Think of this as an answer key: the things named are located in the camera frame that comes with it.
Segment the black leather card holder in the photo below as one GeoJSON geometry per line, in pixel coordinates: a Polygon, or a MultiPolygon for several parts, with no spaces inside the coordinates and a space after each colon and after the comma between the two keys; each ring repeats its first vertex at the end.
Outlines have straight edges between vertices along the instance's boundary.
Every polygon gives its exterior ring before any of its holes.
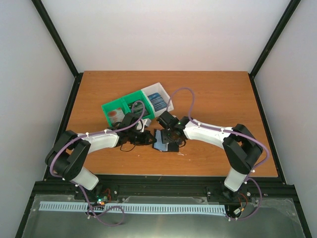
{"type": "Polygon", "coordinates": [[[155,129],[154,135],[156,142],[152,145],[152,148],[161,152],[179,152],[178,142],[163,143],[161,131],[155,129]]]}

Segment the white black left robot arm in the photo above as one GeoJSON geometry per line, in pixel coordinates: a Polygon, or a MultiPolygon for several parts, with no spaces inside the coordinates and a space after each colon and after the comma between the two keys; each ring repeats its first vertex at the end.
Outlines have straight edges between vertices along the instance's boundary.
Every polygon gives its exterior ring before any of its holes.
{"type": "Polygon", "coordinates": [[[98,184],[98,177],[84,167],[87,155],[106,148],[122,147],[126,143],[133,146],[155,143],[156,139],[147,130],[151,122],[127,113],[121,122],[102,131],[77,134],[67,130],[48,153],[45,162],[53,176],[80,185],[91,199],[99,199],[103,187],[98,184]]]}

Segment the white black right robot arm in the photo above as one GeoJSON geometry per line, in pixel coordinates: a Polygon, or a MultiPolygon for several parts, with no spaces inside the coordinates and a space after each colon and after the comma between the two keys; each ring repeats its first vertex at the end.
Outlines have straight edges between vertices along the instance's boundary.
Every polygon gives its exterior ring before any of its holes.
{"type": "Polygon", "coordinates": [[[242,124],[215,126],[191,117],[178,119],[167,111],[157,118],[157,122],[162,126],[162,144],[179,145],[187,140],[197,140],[223,149],[230,164],[224,186],[232,192],[237,192],[246,182],[264,150],[264,145],[242,124]]]}

